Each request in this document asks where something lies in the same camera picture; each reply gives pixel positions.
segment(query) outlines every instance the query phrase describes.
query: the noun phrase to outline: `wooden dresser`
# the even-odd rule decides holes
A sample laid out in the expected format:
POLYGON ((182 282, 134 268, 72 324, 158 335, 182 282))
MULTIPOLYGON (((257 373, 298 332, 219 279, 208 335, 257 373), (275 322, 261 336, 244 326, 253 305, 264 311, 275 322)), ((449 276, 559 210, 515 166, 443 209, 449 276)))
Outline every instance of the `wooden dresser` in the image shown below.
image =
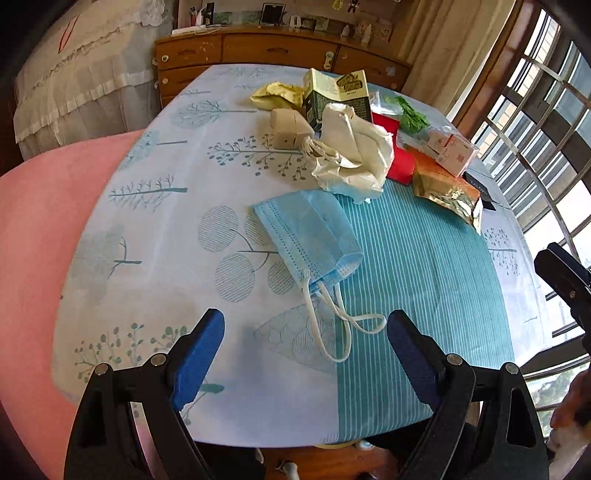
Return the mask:
POLYGON ((364 69, 369 82, 401 90, 411 66, 385 48, 284 27, 236 26, 166 37, 156 42, 160 99, 166 106, 195 77, 218 63, 269 63, 338 74, 364 69))

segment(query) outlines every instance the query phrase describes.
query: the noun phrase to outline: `curtain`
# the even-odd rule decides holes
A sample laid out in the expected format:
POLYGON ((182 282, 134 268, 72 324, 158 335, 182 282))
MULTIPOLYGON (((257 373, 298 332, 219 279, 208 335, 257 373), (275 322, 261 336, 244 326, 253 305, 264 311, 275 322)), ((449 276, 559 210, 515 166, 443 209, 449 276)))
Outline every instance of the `curtain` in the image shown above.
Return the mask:
POLYGON ((477 74, 515 0, 415 0, 394 35, 394 55, 413 65, 405 95, 447 114, 477 74))

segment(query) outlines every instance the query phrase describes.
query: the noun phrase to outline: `white elastic strap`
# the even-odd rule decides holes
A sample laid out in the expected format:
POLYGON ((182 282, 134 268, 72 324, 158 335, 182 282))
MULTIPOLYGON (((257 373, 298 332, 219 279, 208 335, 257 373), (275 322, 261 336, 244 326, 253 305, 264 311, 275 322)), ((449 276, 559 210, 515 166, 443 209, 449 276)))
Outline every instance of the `white elastic strap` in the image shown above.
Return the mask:
POLYGON ((351 327, 349 326, 349 322, 344 322, 345 327, 345 351, 343 352, 343 358, 334 358, 331 354, 328 353, 324 342, 322 341, 322 335, 320 334, 320 327, 318 326, 318 320, 316 319, 316 312, 314 311, 314 306, 312 305, 312 298, 310 297, 310 277, 307 277, 304 280, 304 284, 302 285, 302 293, 304 294, 304 299, 306 301, 306 308, 308 310, 308 315, 310 316, 310 324, 311 324, 311 334, 312 338, 314 339, 316 345, 322 352, 322 355, 326 357, 326 359, 330 362, 334 363, 341 363, 344 362, 349 358, 349 354, 351 353, 351 327))
POLYGON ((375 335, 376 333, 381 332, 386 326, 386 317, 380 313, 368 313, 366 315, 358 315, 356 317, 349 315, 345 310, 345 305, 343 304, 343 296, 341 295, 340 285, 338 283, 335 285, 335 294, 338 306, 335 305, 335 303, 333 302, 326 286, 321 281, 317 282, 317 284, 320 288, 320 293, 322 294, 322 299, 324 300, 324 302, 328 305, 328 307, 333 311, 333 313, 337 317, 345 321, 345 324, 351 323, 353 327, 355 327, 357 330, 363 333, 367 333, 369 335, 375 335), (380 323, 373 330, 365 330, 360 324, 357 323, 360 320, 368 319, 380 319, 380 323))

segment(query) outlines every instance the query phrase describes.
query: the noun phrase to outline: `red packet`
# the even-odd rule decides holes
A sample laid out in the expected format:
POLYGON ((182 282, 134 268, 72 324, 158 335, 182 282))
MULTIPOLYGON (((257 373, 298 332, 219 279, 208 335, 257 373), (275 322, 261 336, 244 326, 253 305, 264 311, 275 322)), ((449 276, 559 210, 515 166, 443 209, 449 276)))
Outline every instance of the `red packet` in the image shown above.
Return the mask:
POLYGON ((374 123, 390 132, 394 140, 394 161, 386 177, 403 185, 410 185, 413 181, 414 158, 406 150, 396 145, 396 135, 398 134, 400 122, 385 115, 380 115, 379 113, 372 113, 372 115, 374 117, 374 123))

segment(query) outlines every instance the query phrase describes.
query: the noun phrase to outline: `blue face mask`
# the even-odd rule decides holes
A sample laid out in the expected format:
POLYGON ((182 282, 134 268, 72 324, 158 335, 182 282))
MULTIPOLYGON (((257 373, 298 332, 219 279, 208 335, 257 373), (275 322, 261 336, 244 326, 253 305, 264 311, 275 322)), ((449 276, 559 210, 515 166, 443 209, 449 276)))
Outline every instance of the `blue face mask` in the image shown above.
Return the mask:
POLYGON ((351 351, 350 326, 363 333, 378 333, 385 327, 386 318, 381 314, 352 317, 345 311, 339 283, 357 270, 363 252, 339 202, 324 190, 303 190, 267 200, 253 208, 302 289, 312 336, 322 354, 333 362, 345 361, 351 351), (328 287, 335 291, 336 304, 328 287), (344 321, 345 347, 340 359, 332 357, 322 342, 311 294, 319 296, 344 321), (374 330, 365 330, 358 324, 360 320, 371 318, 380 319, 374 330))

